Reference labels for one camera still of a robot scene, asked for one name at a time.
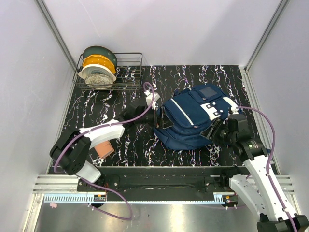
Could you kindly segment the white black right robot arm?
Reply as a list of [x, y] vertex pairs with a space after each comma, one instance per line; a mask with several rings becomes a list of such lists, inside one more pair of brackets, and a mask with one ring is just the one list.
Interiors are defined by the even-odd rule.
[[226, 121], [216, 117], [202, 135], [215, 144], [232, 147], [249, 171], [255, 187], [239, 168], [224, 171], [219, 186], [223, 191], [234, 191], [257, 216], [258, 231], [304, 232], [309, 227], [307, 217], [298, 214], [286, 198], [268, 162], [267, 150], [252, 135], [246, 116], [233, 114]]

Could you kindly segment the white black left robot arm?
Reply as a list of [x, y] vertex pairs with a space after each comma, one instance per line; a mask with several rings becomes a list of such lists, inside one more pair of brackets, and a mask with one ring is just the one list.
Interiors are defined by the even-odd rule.
[[100, 191], [104, 187], [104, 179], [98, 168], [87, 161], [89, 150], [121, 138], [128, 128], [136, 124], [148, 124], [155, 129], [173, 126], [163, 107], [152, 109], [141, 105], [124, 109], [107, 123], [89, 128], [68, 128], [50, 151], [50, 157], [55, 161], [54, 173], [76, 175], [87, 180], [93, 191]]

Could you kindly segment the navy blue student backpack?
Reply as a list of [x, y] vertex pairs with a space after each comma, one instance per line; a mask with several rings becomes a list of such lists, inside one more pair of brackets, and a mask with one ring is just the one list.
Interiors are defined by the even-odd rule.
[[204, 84], [174, 92], [162, 106], [174, 123], [154, 134], [172, 150], [193, 150], [212, 144], [202, 135], [215, 119], [226, 120], [231, 107], [238, 107], [227, 94], [213, 84]]

